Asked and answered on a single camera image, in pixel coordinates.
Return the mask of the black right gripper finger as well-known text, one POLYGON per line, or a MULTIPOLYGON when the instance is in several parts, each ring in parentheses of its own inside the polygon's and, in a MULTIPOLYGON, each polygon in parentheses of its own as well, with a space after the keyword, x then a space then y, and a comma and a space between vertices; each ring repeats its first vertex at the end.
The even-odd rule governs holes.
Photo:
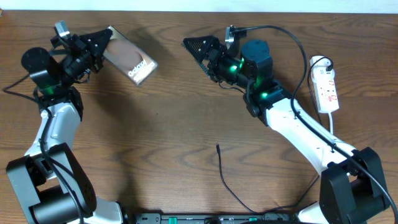
POLYGON ((208 77, 209 80, 213 80, 213 74, 208 70, 208 68, 202 63, 199 63, 200 68, 203 70, 205 75, 208 77))
POLYGON ((224 45, 213 35, 184 38, 182 45, 196 61, 214 60, 224 51, 224 45))

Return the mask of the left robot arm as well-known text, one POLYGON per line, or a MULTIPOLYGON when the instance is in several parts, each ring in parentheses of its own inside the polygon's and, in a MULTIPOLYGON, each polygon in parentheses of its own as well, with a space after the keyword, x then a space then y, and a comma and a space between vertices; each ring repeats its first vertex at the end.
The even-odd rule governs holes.
POLYGON ((127 223, 118 202, 96 196, 72 153, 83 118, 76 84, 86 83, 103 66, 110 29, 71 35, 59 28, 52 49, 29 49, 21 59, 35 83, 31 100, 42 118, 37 136, 23 157, 8 163, 6 173, 29 223, 127 223))

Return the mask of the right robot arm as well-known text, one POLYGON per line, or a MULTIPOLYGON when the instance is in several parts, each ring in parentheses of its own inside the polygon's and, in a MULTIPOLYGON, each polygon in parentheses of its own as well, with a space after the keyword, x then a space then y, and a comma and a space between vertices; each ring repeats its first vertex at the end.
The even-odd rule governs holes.
POLYGON ((296 222, 366 223, 387 209, 397 210, 377 153, 338 139, 301 108, 274 78, 267 42, 222 44, 208 35, 182 44, 212 81, 243 88, 250 114, 283 135, 317 171, 320 198, 297 212, 296 222))

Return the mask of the white power strip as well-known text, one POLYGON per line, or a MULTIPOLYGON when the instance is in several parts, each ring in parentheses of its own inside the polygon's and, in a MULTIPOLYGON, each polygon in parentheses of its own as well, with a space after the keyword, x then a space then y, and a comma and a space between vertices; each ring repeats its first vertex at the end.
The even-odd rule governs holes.
POLYGON ((310 66, 310 78, 315 88, 318 112, 328 114, 338 110, 339 102, 332 61, 316 55, 310 59, 310 66))

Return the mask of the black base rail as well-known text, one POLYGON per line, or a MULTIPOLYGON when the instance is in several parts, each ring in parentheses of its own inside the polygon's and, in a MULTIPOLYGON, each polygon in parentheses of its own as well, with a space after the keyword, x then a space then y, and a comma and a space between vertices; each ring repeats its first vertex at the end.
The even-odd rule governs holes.
POLYGON ((293 216, 286 213, 267 213, 265 215, 190 215, 140 213, 131 215, 128 223, 135 224, 285 224, 299 223, 293 216))

